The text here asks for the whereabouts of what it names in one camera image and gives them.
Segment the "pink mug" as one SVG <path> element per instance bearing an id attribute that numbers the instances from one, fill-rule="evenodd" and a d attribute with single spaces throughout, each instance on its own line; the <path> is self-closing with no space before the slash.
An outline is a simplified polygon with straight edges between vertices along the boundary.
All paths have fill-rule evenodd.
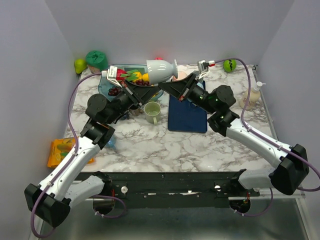
<path id="1" fill-rule="evenodd" d="M 173 76 L 172 81 L 181 81 L 185 79 L 188 75 L 184 71 L 178 71 L 177 77 Z"/>

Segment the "brown striped mug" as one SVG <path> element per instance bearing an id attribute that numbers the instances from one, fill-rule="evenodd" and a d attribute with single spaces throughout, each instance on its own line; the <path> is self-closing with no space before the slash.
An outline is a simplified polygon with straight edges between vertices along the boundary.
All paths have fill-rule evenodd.
<path id="1" fill-rule="evenodd" d="M 137 117 L 141 114 L 144 113 L 144 111 L 142 110 L 142 108 L 140 106 L 135 106 L 133 105 L 130 109 L 129 112 L 131 113 L 132 116 Z"/>

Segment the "light green mug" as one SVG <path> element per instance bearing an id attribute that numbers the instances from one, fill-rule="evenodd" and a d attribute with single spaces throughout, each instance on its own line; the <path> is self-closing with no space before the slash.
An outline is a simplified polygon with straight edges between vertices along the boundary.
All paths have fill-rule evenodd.
<path id="1" fill-rule="evenodd" d="M 151 101 L 144 106 L 145 119 L 148 123 L 157 125 L 161 119 L 161 106 L 159 103 Z"/>

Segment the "pale grey-blue mug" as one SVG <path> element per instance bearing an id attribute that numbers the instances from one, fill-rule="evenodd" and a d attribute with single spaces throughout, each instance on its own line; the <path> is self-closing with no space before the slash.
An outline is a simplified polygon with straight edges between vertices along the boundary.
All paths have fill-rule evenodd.
<path id="1" fill-rule="evenodd" d="M 146 60 L 148 80 L 151 85 L 166 82 L 171 77 L 178 77 L 178 64 L 174 59 L 173 63 L 165 60 Z"/>

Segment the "large blue butterfly mug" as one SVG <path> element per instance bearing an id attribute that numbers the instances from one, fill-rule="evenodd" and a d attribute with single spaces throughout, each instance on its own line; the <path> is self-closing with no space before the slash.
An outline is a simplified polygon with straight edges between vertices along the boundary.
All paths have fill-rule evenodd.
<path id="1" fill-rule="evenodd" d="M 117 140 L 115 138 L 111 138 L 106 145 L 104 146 L 106 149 L 115 150 L 116 149 L 116 142 Z"/>

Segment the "dark blue small mug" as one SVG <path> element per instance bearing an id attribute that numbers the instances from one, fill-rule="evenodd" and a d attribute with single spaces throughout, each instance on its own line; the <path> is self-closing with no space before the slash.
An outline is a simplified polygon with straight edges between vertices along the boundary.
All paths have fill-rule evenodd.
<path id="1" fill-rule="evenodd" d="M 129 119 L 130 118 L 130 112 L 129 111 L 127 111 L 121 118 L 120 118 L 120 120 L 127 120 L 127 119 Z"/>

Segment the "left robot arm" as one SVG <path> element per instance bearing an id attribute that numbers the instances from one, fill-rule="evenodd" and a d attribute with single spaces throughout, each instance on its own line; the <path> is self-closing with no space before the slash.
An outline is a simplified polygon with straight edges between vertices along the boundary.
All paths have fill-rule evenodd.
<path id="1" fill-rule="evenodd" d="M 111 185 L 101 173 L 95 173 L 82 182 L 77 191 L 71 191 L 70 186 L 89 160 L 111 139 L 115 132 L 111 124 L 124 116 L 132 106 L 147 103 L 158 91 L 158 86 L 140 86 L 125 81 L 121 84 L 120 93 L 112 101 L 100 93 L 92 95 L 85 111 L 89 119 L 80 136 L 75 137 L 71 151 L 44 180 L 37 185 L 30 183 L 25 188 L 24 196 L 31 215 L 56 228 L 67 218 L 76 200 L 85 200 L 94 195 L 107 197 Z"/>

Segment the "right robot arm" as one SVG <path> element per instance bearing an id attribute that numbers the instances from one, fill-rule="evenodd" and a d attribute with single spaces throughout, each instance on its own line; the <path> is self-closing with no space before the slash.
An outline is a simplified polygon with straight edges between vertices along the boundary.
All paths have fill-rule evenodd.
<path id="1" fill-rule="evenodd" d="M 306 149 L 279 142 L 249 126 L 230 107 L 236 103 L 230 86 L 220 85 L 212 92 L 197 85 L 198 77 L 191 73 L 183 80 L 162 82 L 158 86 L 179 101 L 190 100 L 211 117 L 210 128 L 224 137 L 233 139 L 251 149 L 269 164 L 268 169 L 242 170 L 230 183 L 230 191 L 241 196 L 253 188 L 275 188 L 292 195 L 309 173 L 309 167 L 299 158 L 307 155 Z"/>

